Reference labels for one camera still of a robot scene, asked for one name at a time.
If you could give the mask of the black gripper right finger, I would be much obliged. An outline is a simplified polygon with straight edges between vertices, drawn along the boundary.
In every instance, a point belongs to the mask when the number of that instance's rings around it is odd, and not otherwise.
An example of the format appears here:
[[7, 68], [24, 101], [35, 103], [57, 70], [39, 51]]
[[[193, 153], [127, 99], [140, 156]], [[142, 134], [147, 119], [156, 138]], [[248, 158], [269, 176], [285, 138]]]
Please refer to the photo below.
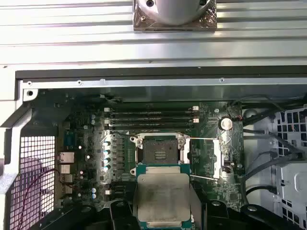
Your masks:
[[210, 200], [199, 183], [191, 184], [191, 214], [197, 230], [283, 230], [284, 219], [267, 209], [244, 205], [236, 211]]

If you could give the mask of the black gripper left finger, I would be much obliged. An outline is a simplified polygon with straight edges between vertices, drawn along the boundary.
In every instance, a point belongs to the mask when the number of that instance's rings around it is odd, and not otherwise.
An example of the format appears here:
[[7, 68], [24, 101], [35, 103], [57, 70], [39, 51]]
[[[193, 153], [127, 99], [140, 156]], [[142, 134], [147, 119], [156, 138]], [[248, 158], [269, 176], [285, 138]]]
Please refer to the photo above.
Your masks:
[[98, 211], [90, 205], [73, 205], [52, 211], [32, 230], [138, 230], [139, 222], [125, 200], [115, 200]]

